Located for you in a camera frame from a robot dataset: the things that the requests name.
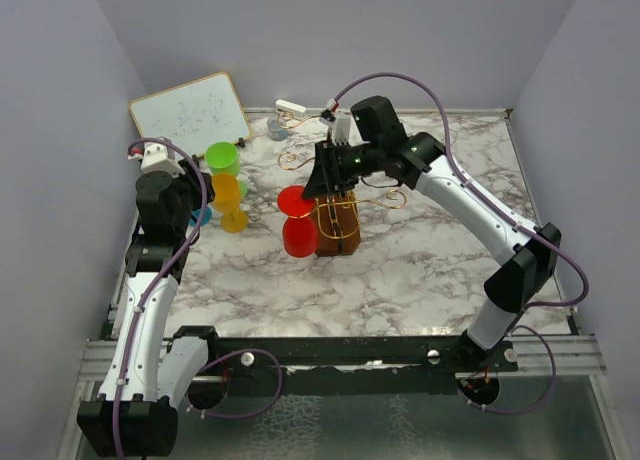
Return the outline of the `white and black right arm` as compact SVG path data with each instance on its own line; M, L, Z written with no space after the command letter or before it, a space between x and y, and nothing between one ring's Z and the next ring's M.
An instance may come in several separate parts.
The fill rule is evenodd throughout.
M483 370L494 361L495 347L526 304L552 277L559 229L551 223L539 227L499 202L465 176L449 159L445 145L431 134L408 134L386 97L356 103L349 117L326 109L320 120L328 133L315 145L304 197L348 193L360 179L382 172L438 203L498 263L498 270L484 283L482 307L459 340L461 363L472 371Z

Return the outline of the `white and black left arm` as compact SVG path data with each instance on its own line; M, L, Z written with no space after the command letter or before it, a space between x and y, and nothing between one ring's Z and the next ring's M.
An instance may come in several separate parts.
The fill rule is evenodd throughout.
M135 183L142 231L125 256L120 334L96 399L82 402L77 412L78 426L102 458L168 456L192 379L220 365L212 327L182 327L162 345L196 236L188 229L191 215L213 198L210 176L194 161L177 165L177 174L153 171Z

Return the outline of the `green wine glass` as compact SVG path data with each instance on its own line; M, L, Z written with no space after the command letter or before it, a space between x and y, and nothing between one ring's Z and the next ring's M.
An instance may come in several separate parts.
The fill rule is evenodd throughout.
M212 176L221 173L232 175L237 181L241 198L245 198L247 185L239 179L241 162L238 148L235 144L230 142L214 143L206 150L204 159Z

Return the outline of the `yellow wine glass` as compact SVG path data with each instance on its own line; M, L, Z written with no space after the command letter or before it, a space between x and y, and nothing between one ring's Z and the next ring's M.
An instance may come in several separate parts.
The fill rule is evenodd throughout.
M240 208L242 195L238 180L229 173L217 173L211 183L215 194L212 205L222 214L222 229L227 233L240 233L248 225L248 215Z

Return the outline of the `blue wine glass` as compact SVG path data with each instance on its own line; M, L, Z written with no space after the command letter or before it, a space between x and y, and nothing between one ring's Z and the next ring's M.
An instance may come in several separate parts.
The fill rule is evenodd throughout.
M201 225L207 225L212 219L212 210L209 206L206 206L204 209L196 209L193 210L190 214L189 226L194 227L197 223L197 220L201 218Z

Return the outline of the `red wine glass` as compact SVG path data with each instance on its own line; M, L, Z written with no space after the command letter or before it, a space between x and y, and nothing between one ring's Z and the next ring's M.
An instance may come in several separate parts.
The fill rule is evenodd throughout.
M286 215L282 227L284 250L295 258L312 255L318 247L318 231L311 218L316 202L303 197L304 187L292 185L278 195L277 206Z

